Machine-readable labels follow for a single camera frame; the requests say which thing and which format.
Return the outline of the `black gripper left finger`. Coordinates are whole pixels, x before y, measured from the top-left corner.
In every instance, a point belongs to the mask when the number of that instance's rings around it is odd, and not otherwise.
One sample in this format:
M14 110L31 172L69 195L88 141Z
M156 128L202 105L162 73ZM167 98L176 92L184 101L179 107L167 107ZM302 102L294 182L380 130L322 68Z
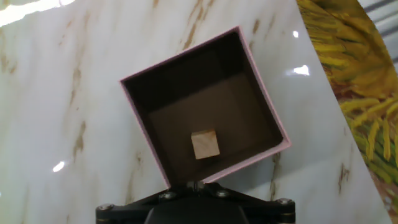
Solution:
M115 205L106 203L96 208L97 215L147 215L156 205L163 202L171 202L176 199L194 195L198 189L198 182L177 184L171 188L140 199L127 205Z

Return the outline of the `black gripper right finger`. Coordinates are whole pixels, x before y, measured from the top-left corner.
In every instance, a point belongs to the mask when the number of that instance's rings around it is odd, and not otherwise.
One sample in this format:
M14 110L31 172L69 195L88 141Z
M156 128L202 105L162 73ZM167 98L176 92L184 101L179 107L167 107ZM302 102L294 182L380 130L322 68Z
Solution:
M227 202L233 202L249 212L294 212L295 202L291 199L280 198L265 201L235 190L222 187L218 183L198 183L198 191L201 195L211 196Z

